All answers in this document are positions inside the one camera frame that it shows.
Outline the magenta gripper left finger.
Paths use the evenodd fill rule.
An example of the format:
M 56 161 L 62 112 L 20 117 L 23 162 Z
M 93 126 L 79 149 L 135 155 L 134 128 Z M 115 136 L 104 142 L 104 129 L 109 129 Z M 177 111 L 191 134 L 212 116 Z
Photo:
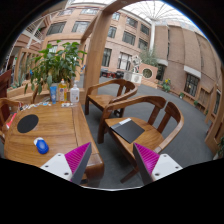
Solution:
M 41 168 L 79 185 L 91 153 L 91 143 L 86 143 L 66 154 L 57 153 L 42 165 Z

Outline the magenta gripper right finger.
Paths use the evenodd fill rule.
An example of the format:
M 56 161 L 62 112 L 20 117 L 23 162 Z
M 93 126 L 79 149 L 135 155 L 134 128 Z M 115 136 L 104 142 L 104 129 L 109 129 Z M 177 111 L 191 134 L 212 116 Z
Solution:
M 159 155 L 138 143 L 133 144 L 133 154 L 145 185 L 182 169 L 168 154 Z

